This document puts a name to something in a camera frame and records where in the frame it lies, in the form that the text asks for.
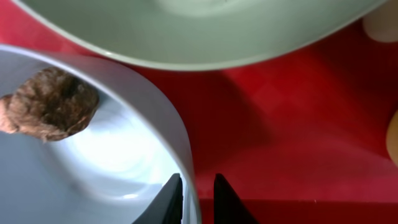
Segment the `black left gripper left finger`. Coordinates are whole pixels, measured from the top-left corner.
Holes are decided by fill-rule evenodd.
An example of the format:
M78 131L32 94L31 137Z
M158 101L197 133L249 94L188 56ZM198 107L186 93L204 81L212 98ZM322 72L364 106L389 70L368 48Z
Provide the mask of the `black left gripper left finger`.
M180 174L173 174L147 209L132 224L181 224L182 191Z

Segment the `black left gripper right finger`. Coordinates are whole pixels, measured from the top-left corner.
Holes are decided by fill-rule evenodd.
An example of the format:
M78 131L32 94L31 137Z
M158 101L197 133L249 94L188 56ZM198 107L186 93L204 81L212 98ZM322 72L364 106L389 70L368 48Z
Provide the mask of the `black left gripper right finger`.
M259 224L222 174L214 180L214 224Z

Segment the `small light blue bowl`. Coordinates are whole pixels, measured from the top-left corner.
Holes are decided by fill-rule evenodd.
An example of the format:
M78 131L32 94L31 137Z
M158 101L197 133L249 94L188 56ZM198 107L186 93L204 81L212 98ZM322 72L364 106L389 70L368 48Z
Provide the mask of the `small light blue bowl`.
M179 180L179 222L201 223L190 140L169 99L116 62L13 45L1 46L1 94L48 67L94 86L99 107L61 141L1 134L1 222L158 223L154 207Z

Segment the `brown food scrap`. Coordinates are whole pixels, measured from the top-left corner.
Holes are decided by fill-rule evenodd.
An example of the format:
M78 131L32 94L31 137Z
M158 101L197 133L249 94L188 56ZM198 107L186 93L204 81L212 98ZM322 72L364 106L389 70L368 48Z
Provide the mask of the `brown food scrap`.
M96 88L72 74L49 67L1 97L1 131L59 141L83 131L98 109Z

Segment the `green bowl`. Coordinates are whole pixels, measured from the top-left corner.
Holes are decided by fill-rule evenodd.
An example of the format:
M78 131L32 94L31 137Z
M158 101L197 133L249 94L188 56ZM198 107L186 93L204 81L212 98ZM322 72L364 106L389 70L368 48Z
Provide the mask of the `green bowl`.
M380 0L23 0L64 38L120 62L202 71L269 60L312 44Z

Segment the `yellow plastic cup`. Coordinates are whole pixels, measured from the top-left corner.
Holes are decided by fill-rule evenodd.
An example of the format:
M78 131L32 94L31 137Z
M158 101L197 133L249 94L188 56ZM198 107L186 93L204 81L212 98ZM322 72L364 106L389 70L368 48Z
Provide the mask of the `yellow plastic cup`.
M390 120L386 132L386 149L392 162L398 165L398 112Z

